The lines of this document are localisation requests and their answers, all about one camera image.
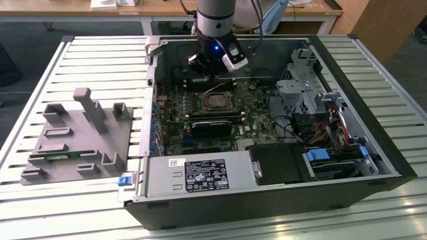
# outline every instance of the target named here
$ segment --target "green circuit board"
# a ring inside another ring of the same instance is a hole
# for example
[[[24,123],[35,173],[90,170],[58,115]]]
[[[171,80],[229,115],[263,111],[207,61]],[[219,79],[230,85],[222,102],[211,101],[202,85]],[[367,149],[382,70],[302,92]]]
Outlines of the green circuit board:
[[[253,139],[255,144],[270,144],[278,142],[278,133],[269,118],[266,109],[267,96],[266,87],[250,89],[250,80],[237,81],[237,87],[231,93],[233,106],[245,111],[243,124],[234,124],[231,135],[211,139],[194,139],[186,131],[189,122],[186,114],[191,112],[189,99],[195,99],[193,109],[203,108],[202,93],[185,92],[175,89],[169,95],[162,114],[162,125],[165,132],[165,151],[167,156],[187,154],[187,151],[219,148],[221,152],[238,151],[237,141]]]

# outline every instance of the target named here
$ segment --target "white sticker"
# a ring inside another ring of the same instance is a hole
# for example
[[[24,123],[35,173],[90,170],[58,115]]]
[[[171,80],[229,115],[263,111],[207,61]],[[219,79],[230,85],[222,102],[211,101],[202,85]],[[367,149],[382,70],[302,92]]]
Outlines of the white sticker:
[[[170,167],[185,166],[185,163],[186,163],[186,158],[171,158],[169,160],[169,166]]]
[[[68,159],[68,156],[47,156],[46,157],[47,160],[58,160],[58,159]]]
[[[218,181],[218,185],[226,185],[229,181]]]
[[[119,12],[121,15],[138,15],[138,12],[133,12],[133,11],[122,11]]]

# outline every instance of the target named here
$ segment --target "desk leg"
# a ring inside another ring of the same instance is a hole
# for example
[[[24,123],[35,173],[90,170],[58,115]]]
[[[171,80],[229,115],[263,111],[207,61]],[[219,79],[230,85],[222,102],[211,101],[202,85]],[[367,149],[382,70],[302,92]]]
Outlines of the desk leg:
[[[146,36],[154,35],[154,29],[153,29],[153,22],[154,18],[151,16],[142,16],[139,18],[141,24],[142,24],[142,30]]]
[[[329,16],[319,28],[319,35],[329,35],[337,21],[337,16]]]

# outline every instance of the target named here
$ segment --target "wooden desk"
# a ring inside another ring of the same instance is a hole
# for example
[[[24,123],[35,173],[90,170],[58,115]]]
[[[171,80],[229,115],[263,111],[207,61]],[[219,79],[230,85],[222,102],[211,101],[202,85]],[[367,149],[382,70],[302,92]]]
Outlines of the wooden desk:
[[[183,0],[187,9],[197,10],[198,0]],[[315,0],[318,6],[305,8],[295,8],[297,16],[341,16],[343,14],[342,10],[333,10],[330,5],[323,0]],[[145,0],[142,8],[143,16],[187,16],[179,0]],[[286,16],[294,16],[294,8],[289,7],[286,9]]]
[[[317,6],[287,8],[283,22],[321,22],[318,34],[329,34],[342,10],[333,10],[325,0]],[[197,0],[185,0],[190,10]],[[141,22],[145,35],[153,35],[153,22],[193,21],[179,0],[141,0],[137,6],[91,11],[91,0],[0,0],[0,22]]]
[[[197,9],[198,0],[185,0],[183,2],[189,10]],[[334,10],[325,0],[315,0],[315,3],[317,6],[298,6],[305,8],[289,7],[282,22],[322,22],[318,34],[330,34],[337,17],[343,14],[343,11]],[[194,21],[194,18],[186,15],[179,0],[145,0],[142,16],[145,30],[150,28],[153,22]]]
[[[0,0],[0,16],[129,16],[142,15],[143,0],[137,6],[91,11],[91,0]]]

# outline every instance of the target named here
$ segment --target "barcode sticker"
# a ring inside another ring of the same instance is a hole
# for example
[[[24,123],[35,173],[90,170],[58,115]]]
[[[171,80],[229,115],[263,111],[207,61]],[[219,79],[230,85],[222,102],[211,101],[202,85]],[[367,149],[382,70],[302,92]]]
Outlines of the barcode sticker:
[[[138,15],[138,12],[133,12],[133,11],[122,11],[119,12],[121,15]]]
[[[169,160],[169,166],[170,167],[181,167],[185,166],[186,158],[171,158]]]

